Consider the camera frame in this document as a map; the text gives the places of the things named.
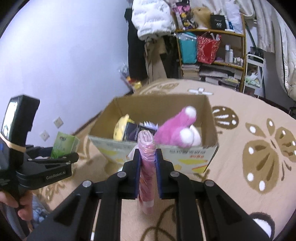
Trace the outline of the person's left hand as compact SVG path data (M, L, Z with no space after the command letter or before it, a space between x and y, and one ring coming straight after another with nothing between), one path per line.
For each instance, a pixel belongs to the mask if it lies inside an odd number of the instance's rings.
M33 208L32 200L33 193L31 191L26 191L25 194L20 198L19 201L16 201L10 193L6 191L1 191L1 203L6 204L12 208L18 210L18 216L25 221L31 221L33 217Z

